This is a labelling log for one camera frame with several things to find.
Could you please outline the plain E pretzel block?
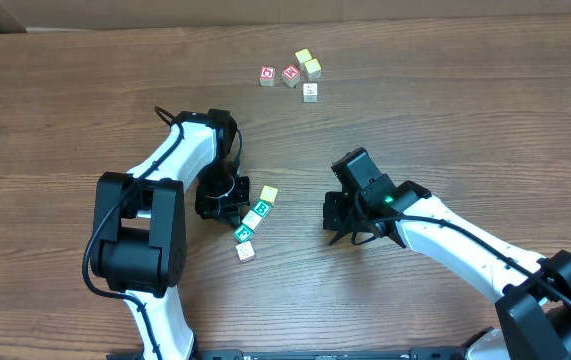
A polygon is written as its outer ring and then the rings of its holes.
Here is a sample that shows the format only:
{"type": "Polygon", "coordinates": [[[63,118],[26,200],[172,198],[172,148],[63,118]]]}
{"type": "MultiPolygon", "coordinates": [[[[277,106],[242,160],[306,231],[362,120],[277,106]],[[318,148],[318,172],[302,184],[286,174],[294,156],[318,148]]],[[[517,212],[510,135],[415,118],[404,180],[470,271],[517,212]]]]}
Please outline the plain E pretzel block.
{"type": "Polygon", "coordinates": [[[248,262],[256,258],[255,251],[250,241],[239,243],[236,252],[241,262],[248,262]]]}

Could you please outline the red Y wooden block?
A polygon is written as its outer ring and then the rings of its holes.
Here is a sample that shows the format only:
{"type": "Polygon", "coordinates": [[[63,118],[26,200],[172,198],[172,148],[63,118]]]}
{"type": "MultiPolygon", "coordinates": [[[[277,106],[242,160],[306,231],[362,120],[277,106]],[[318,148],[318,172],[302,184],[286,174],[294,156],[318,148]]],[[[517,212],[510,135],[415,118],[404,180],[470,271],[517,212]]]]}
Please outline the red Y wooden block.
{"type": "Polygon", "coordinates": [[[260,199],[264,202],[267,202],[273,205],[276,201],[276,197],[278,195],[278,189],[275,187],[265,185],[262,188],[260,199]]]}

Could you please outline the green letter F block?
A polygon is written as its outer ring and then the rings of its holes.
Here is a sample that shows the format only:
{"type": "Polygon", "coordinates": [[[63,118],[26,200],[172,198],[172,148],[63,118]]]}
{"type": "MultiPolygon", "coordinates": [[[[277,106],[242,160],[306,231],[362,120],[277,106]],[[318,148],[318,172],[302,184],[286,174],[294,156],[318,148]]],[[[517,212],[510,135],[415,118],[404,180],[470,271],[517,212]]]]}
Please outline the green letter F block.
{"type": "Polygon", "coordinates": [[[233,235],[239,243],[244,243],[253,237],[254,231],[249,226],[241,223],[234,230],[233,235]]]}

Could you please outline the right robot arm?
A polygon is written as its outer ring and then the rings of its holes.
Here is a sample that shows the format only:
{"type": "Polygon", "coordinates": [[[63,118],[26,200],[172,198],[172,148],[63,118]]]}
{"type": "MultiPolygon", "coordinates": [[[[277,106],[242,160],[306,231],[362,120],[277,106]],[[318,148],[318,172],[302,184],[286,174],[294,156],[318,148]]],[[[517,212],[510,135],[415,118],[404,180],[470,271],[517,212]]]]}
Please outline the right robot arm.
{"type": "Polygon", "coordinates": [[[389,238],[462,278],[490,301],[500,326],[481,331],[455,359],[571,359],[571,253],[551,257],[509,244],[449,209],[427,188],[395,185],[359,147],[334,162],[341,183],[323,204],[334,238],[389,238]]]}

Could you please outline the green letter B block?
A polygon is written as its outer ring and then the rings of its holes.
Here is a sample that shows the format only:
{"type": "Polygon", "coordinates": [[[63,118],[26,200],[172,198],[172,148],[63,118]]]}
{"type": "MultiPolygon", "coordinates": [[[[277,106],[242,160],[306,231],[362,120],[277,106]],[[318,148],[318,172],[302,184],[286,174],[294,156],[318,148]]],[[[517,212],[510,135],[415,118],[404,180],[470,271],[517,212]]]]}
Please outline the green letter B block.
{"type": "Polygon", "coordinates": [[[258,200],[253,208],[252,211],[259,215],[261,218],[265,218],[272,210],[273,205],[264,200],[258,200]]]}

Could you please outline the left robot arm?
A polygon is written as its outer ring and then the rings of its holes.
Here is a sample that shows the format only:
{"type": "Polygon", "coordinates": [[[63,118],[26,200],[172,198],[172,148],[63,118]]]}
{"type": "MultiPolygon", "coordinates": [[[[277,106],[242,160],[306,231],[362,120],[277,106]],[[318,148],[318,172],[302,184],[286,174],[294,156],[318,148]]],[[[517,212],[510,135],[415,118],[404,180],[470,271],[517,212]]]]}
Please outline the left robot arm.
{"type": "Polygon", "coordinates": [[[141,164],[97,182],[82,277],[92,293],[128,305],[143,340],[137,358],[196,359],[178,290],[187,258],[184,195],[194,186],[196,213],[236,228],[250,180],[239,175],[238,158],[227,158],[242,142],[229,111],[154,111],[170,128],[166,140],[141,164]]]}

